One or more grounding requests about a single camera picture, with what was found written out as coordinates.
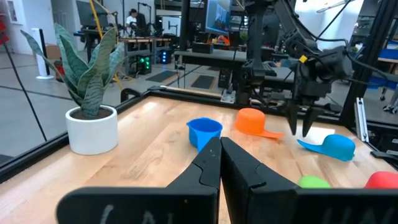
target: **blue cup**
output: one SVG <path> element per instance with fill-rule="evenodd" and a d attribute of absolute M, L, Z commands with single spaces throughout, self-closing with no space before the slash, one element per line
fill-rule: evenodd
<path fill-rule="evenodd" d="M 193 119 L 187 123 L 189 127 L 189 141 L 200 152 L 211 138 L 220 138 L 223 125 L 210 118 Z"/>
<path fill-rule="evenodd" d="M 350 161 L 354 157 L 355 143 L 353 140 L 339 134 L 330 134 L 322 145 L 313 145 L 297 140 L 300 145 L 309 151 L 330 156 L 341 161 Z"/>

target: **black robotic arm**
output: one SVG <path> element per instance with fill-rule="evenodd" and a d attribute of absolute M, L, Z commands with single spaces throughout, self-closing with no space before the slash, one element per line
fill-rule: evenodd
<path fill-rule="evenodd" d="M 318 49 L 316 36 L 299 21 L 292 4 L 294 0 L 254 0 L 246 2 L 245 10 L 253 16 L 261 15 L 266 7 L 273 7 L 285 31 L 285 49 L 289 56 L 300 61 L 291 68 L 295 72 L 294 85 L 285 113 L 290 129 L 295 134 L 297 113 L 304 110 L 302 134 L 306 136 L 319 115 L 339 112 L 330 105 L 317 105 L 315 102 L 326 97 L 331 92 L 331 84 L 349 77 L 353 69 L 346 46 L 324 51 Z"/>

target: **wooden tabletop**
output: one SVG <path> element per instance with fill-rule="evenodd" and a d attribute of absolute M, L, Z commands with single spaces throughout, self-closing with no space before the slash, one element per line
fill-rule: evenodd
<path fill-rule="evenodd" d="M 356 144 L 351 162 L 302 149 L 296 141 L 302 139 L 301 126 L 292 136 L 283 117 L 267 116 L 266 129 L 285 133 L 280 141 L 240 133 L 233 128 L 236 113 L 228 108 L 148 97 L 118 116 L 119 144 L 114 150 L 81 156 L 65 146 L 1 184 L 0 223 L 56 223 L 58 201 L 83 186 L 168 185 L 197 155 L 188 141 L 186 123 L 201 117 L 222 123 L 222 136 L 292 182 L 303 175 L 315 175 L 334 187 L 361 188 L 376 171 L 395 172 L 383 160 L 373 158 L 370 148 L 344 127 L 315 123 L 305 140 L 321 144 L 329 134 L 348 136 Z M 219 223 L 230 223 L 223 192 Z"/>
<path fill-rule="evenodd" d="M 398 60 L 390 59 L 390 58 L 379 58 L 378 60 L 381 61 L 381 62 L 398 63 Z"/>

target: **plant leaf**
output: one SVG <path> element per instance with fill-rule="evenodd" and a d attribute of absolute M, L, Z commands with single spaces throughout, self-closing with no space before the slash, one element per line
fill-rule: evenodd
<path fill-rule="evenodd" d="M 110 76 L 108 77 L 107 81 L 106 81 L 105 84 L 104 84 L 104 88 L 106 88 L 106 87 L 108 86 L 108 84 L 111 82 L 111 80 L 112 80 L 114 74 L 116 73 L 116 70 L 119 69 L 119 68 L 121 67 L 121 65 L 123 65 L 123 63 L 124 63 L 128 58 L 129 58 L 128 56 L 125 57 L 124 59 L 122 59 L 122 60 L 113 68 L 113 70 L 112 70 L 111 73 L 110 73 L 110 74 L 112 74 L 112 75 L 110 75 Z"/>
<path fill-rule="evenodd" d="M 60 35 L 60 39 L 65 49 L 66 59 L 68 60 L 70 68 L 77 77 L 81 77 L 81 75 L 88 70 L 87 64 L 74 53 L 72 46 L 63 35 Z"/>
<path fill-rule="evenodd" d="M 60 36 L 62 35 L 70 43 L 74 53 L 77 54 L 77 50 L 73 46 L 73 42 L 68 34 L 68 31 L 65 30 L 59 24 L 55 24 L 54 27 L 55 27 L 55 37 L 57 38 L 57 45 L 59 46 L 61 51 L 63 71 L 65 72 L 65 75 L 69 78 L 69 80 L 73 83 L 73 85 L 77 87 L 79 82 L 79 77 L 75 74 L 75 72 L 72 70 L 72 68 L 69 65 L 67 53 L 65 52 L 65 48 L 62 44 Z"/>
<path fill-rule="evenodd" d="M 123 57 L 123 44 L 119 44 L 115 51 L 111 53 L 110 59 L 109 59 L 109 73 L 108 75 L 103 74 L 103 81 L 104 81 L 104 86 L 107 86 L 108 83 L 112 80 L 112 77 L 114 75 L 114 71 L 116 69 L 116 66 L 118 66 L 119 62 L 121 61 Z"/>
<path fill-rule="evenodd" d="M 57 41 L 58 41 L 58 37 L 60 35 L 64 36 L 64 38 L 70 43 L 70 45 L 73 49 L 73 52 L 77 54 L 78 51 L 77 51 L 75 45 L 73 44 L 73 39 L 70 37 L 68 31 L 65 28 L 63 28 L 60 24 L 57 24 L 57 23 L 54 24 L 54 28 L 55 28 L 55 34 L 57 36 Z"/>
<path fill-rule="evenodd" d="M 115 43 L 116 29 L 112 28 L 105 33 L 104 37 L 99 43 L 100 46 L 95 63 L 79 79 L 77 87 L 79 96 L 82 97 L 86 95 L 88 83 L 96 74 L 99 74 L 100 77 L 103 77 L 104 74 L 109 74 L 109 55 L 111 54 Z"/>
<path fill-rule="evenodd" d="M 83 116 L 92 118 L 98 115 L 98 110 L 101 106 L 102 98 L 104 97 L 103 87 L 102 79 L 99 74 L 95 75 L 88 82 L 85 99 L 80 106 Z"/>
<path fill-rule="evenodd" d="M 36 42 L 36 40 L 29 35 L 27 32 L 21 30 L 22 35 L 25 36 L 29 46 L 33 50 L 33 53 L 41 56 L 44 59 L 44 62 L 53 70 L 55 73 L 62 79 L 64 84 L 67 86 L 68 90 L 71 92 L 76 93 L 77 88 L 76 86 L 68 79 L 68 77 L 61 75 L 61 73 L 55 68 L 55 66 L 47 59 L 44 57 L 44 54 L 42 52 L 42 49 L 40 48 L 39 44 Z"/>
<path fill-rule="evenodd" d="M 91 68 L 91 66 L 94 65 L 95 60 L 96 60 L 97 57 L 98 57 L 98 51 L 99 51 L 99 50 L 100 50 L 100 45 L 98 44 L 98 45 L 94 48 L 93 52 L 91 53 L 90 62 L 88 63 L 88 67 L 89 67 L 89 68 Z"/>
<path fill-rule="evenodd" d="M 83 103 L 83 99 L 70 90 L 68 90 L 68 92 L 69 92 L 70 97 L 72 97 L 72 99 L 74 100 L 74 102 L 77 105 L 81 106 L 81 104 Z"/>

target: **white pot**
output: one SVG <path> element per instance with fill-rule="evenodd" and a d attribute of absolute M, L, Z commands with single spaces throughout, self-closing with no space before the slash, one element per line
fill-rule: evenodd
<path fill-rule="evenodd" d="M 66 113 L 69 145 L 73 152 L 97 155 L 112 150 L 118 144 L 118 112 L 110 106 L 101 107 L 112 111 L 112 114 L 102 119 L 80 120 L 70 116 L 80 107 Z"/>

